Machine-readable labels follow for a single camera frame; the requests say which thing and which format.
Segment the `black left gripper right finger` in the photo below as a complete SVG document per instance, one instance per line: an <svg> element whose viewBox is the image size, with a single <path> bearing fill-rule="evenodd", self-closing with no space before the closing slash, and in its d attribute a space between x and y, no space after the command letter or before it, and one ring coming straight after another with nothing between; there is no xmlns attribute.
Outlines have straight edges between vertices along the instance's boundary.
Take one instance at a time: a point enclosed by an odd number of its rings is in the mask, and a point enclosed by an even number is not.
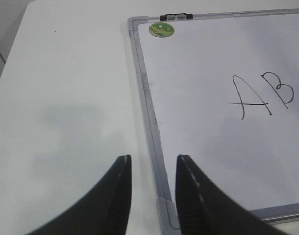
<svg viewBox="0 0 299 235"><path fill-rule="evenodd" d="M183 235L299 235L299 203L246 210L188 155L178 155L176 209Z"/></svg>

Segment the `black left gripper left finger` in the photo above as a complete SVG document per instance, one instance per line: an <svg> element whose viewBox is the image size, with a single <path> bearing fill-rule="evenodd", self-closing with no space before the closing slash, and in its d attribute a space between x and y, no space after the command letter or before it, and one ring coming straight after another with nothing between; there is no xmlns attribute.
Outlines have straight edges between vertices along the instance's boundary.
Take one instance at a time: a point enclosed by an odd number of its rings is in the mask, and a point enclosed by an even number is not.
<svg viewBox="0 0 299 235"><path fill-rule="evenodd" d="M132 199L131 156L119 156L74 205L33 235L124 235Z"/></svg>

